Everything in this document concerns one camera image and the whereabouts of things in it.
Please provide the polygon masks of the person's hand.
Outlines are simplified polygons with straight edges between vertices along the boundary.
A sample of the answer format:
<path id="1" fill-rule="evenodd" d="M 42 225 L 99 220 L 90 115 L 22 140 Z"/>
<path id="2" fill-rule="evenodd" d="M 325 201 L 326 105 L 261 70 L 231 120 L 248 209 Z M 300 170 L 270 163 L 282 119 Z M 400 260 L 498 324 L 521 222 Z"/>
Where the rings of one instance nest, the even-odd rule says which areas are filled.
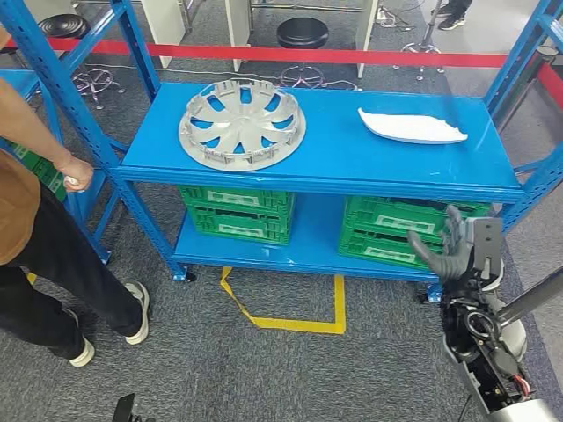
<path id="1" fill-rule="evenodd" d="M 93 167 L 85 161 L 69 156 L 55 167 L 63 175 L 63 186 L 69 193 L 82 193 L 91 183 Z"/>

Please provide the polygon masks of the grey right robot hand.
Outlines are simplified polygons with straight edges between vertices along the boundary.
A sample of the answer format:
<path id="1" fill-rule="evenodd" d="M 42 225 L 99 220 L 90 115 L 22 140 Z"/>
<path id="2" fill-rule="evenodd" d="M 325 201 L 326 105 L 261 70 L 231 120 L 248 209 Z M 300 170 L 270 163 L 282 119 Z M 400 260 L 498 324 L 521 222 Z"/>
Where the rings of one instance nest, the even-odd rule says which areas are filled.
<path id="1" fill-rule="evenodd" d="M 408 243 L 414 252 L 437 274 L 441 283 L 459 280 L 466 273 L 472 250 L 472 245 L 468 241 L 468 226 L 461 213 L 453 205 L 448 205 L 446 213 L 448 218 L 445 223 L 448 232 L 443 238 L 445 251 L 442 254 L 430 251 L 417 232 L 407 233 Z"/>

